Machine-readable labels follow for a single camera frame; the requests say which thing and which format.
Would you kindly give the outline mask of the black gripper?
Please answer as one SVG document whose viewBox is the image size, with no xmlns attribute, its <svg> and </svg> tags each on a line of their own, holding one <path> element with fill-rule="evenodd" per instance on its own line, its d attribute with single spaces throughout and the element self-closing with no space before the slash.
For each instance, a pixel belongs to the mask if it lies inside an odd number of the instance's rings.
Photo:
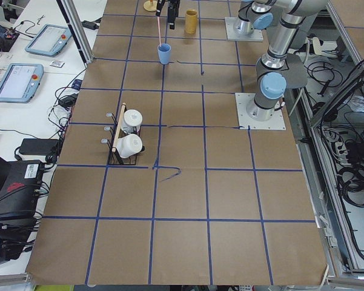
<svg viewBox="0 0 364 291">
<path fill-rule="evenodd" d="M 179 16 L 180 0 L 169 0 L 167 8 L 168 24 L 170 30 L 175 29 L 175 20 Z"/>
</svg>

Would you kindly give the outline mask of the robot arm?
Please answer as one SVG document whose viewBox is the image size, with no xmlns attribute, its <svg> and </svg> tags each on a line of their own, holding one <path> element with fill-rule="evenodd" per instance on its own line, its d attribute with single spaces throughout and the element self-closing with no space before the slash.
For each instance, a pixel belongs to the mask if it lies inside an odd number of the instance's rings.
<svg viewBox="0 0 364 291">
<path fill-rule="evenodd" d="M 297 55 L 289 53 L 299 28 L 310 16 L 325 8 L 326 1 L 242 1 L 233 32 L 250 36 L 256 30 L 270 26 L 271 9 L 282 9 L 267 52 L 256 63 L 257 91 L 246 106 L 248 116 L 256 121 L 271 119 L 274 107 L 286 89 L 301 89 L 307 85 L 306 69 Z"/>
<path fill-rule="evenodd" d="M 157 17 L 161 16 L 161 12 L 162 12 L 162 9 L 163 9 L 165 3 L 166 3 L 166 0 L 157 0 L 157 4 L 156 4 L 156 16 Z"/>
</svg>

